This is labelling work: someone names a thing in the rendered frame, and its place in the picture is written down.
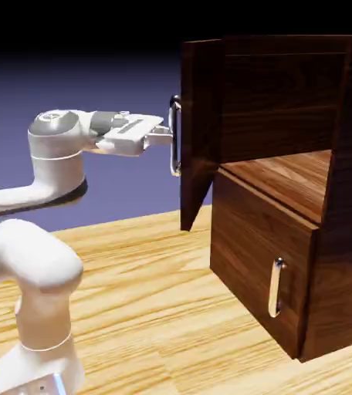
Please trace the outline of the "dark wood door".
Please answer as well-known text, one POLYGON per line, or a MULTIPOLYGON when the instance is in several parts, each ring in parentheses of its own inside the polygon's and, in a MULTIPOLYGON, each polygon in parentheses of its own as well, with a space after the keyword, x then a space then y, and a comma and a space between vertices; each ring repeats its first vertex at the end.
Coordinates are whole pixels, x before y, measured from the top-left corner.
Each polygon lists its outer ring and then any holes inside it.
POLYGON ((182 231, 191 230, 218 168, 223 61, 221 39, 186 42, 182 46, 182 231))
POLYGON ((306 331, 318 228, 225 170, 213 186, 210 268, 292 358, 306 331), (268 313, 272 263, 283 258, 276 318, 268 313))

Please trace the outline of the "long silver curved handle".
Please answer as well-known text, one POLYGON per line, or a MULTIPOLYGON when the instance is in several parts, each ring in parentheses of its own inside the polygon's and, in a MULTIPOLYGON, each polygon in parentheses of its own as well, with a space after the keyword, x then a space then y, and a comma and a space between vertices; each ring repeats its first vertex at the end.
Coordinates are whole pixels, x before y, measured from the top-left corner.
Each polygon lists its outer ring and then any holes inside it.
POLYGON ((170 171, 175 177, 181 175, 181 162, 178 159, 178 113, 181 112, 181 99, 173 95, 170 99, 168 126, 171 134, 170 171))

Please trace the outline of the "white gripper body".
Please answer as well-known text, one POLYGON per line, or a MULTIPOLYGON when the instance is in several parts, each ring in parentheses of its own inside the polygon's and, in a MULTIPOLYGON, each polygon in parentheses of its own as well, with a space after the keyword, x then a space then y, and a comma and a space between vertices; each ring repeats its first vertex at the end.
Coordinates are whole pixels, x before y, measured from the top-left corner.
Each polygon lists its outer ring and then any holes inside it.
POLYGON ((129 114, 125 120, 127 122, 124 125, 113 127, 96 142, 96 148, 100 152, 139 156, 146 149, 146 136, 164 122, 160 116, 143 114, 129 114))

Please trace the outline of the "dark wood cabinet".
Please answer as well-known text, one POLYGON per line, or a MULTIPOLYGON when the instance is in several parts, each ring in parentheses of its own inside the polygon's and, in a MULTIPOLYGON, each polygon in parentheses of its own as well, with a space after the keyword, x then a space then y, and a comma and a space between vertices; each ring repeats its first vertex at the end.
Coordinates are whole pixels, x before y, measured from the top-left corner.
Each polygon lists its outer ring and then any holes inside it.
POLYGON ((294 359, 350 346, 352 35, 229 38, 224 87, 218 171, 318 228, 294 359))

